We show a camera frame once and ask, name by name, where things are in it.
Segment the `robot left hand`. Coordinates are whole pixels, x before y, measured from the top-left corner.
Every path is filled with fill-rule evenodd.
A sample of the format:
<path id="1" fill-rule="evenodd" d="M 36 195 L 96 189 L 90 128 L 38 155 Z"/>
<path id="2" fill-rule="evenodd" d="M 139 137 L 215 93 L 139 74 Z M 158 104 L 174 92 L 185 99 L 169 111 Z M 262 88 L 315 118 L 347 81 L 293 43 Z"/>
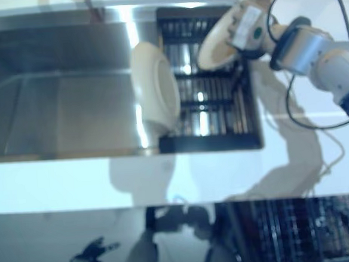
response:
<path id="1" fill-rule="evenodd" d="M 86 262 L 101 262 L 99 258 L 107 252 L 112 252 L 120 247 L 119 242 L 105 244 L 104 237 L 100 236 L 92 240 L 79 254 L 75 255 L 71 262 L 86 261 Z"/>

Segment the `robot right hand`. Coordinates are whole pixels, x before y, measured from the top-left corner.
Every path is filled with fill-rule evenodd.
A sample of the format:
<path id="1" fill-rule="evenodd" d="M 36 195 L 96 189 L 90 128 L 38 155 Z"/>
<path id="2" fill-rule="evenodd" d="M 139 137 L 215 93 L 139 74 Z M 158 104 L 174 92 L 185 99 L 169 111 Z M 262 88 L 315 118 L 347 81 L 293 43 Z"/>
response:
<path id="1" fill-rule="evenodd" d="M 243 2 L 231 8 L 226 15 L 226 43 L 247 59 L 262 57 L 267 37 L 267 9 L 254 2 Z"/>

